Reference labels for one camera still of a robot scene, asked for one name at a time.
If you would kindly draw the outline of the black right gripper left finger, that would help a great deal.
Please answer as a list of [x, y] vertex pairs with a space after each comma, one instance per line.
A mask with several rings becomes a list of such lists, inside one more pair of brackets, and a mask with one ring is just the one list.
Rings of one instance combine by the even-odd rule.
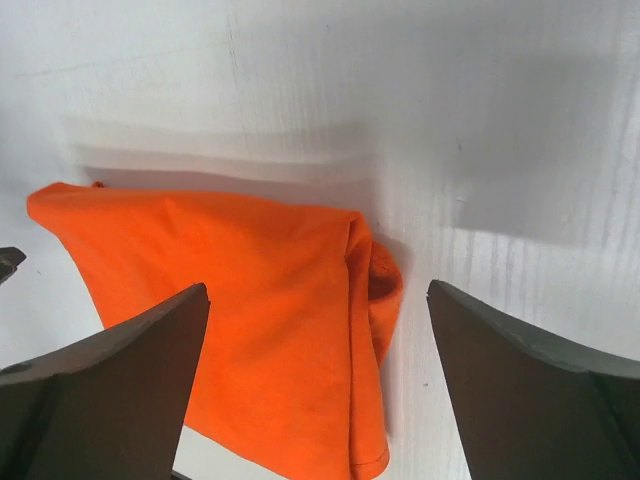
[[195, 284], [146, 312], [1, 371], [4, 479], [177, 479], [204, 341]]

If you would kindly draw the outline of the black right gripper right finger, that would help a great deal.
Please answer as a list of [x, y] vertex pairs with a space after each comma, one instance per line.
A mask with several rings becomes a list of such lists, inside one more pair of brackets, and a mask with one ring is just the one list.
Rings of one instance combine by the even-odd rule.
[[636, 479], [639, 364], [434, 280], [427, 302], [474, 479]]

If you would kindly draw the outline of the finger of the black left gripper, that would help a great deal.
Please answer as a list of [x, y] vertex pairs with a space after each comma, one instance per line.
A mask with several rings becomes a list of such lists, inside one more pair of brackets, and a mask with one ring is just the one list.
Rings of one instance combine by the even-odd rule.
[[17, 247], [0, 248], [0, 284], [6, 282], [26, 260], [26, 254]]

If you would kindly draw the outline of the orange t shirt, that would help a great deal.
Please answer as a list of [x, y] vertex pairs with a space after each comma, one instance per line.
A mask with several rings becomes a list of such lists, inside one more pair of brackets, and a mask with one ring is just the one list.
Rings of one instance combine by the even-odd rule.
[[65, 183], [27, 211], [68, 251], [105, 327], [206, 286], [188, 427], [289, 479], [385, 470], [379, 370], [403, 279], [361, 213]]

